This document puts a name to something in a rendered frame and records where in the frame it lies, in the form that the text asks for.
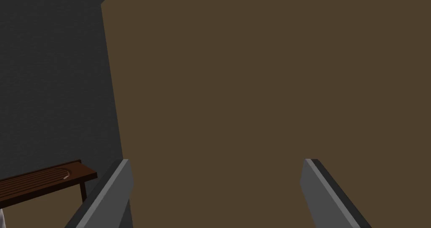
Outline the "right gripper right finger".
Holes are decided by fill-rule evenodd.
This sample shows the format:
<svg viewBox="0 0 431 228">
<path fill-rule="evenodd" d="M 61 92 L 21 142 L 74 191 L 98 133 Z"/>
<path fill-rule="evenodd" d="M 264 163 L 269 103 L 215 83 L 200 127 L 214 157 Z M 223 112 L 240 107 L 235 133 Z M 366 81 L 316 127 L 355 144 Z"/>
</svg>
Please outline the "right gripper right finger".
<svg viewBox="0 0 431 228">
<path fill-rule="evenodd" d="M 372 228 L 318 159 L 304 159 L 300 186 L 315 228 Z"/>
</svg>

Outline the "dark brown wooden table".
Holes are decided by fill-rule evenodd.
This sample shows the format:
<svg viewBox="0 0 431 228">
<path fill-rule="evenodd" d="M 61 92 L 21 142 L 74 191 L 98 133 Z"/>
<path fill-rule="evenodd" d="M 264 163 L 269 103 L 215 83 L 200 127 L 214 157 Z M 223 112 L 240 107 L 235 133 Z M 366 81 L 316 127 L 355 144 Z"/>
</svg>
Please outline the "dark brown wooden table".
<svg viewBox="0 0 431 228">
<path fill-rule="evenodd" d="M 78 185 L 82 200 L 85 183 L 98 177 L 80 159 L 0 180 L 0 209 Z"/>
</svg>

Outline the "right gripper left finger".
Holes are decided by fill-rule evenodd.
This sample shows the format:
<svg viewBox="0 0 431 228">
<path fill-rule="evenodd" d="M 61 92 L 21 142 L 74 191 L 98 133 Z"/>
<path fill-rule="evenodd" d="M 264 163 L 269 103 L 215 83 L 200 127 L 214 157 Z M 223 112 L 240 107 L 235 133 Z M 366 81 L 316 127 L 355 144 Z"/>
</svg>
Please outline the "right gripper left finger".
<svg viewBox="0 0 431 228">
<path fill-rule="evenodd" d="M 130 160 L 114 161 L 64 228 L 120 228 L 132 189 Z"/>
</svg>

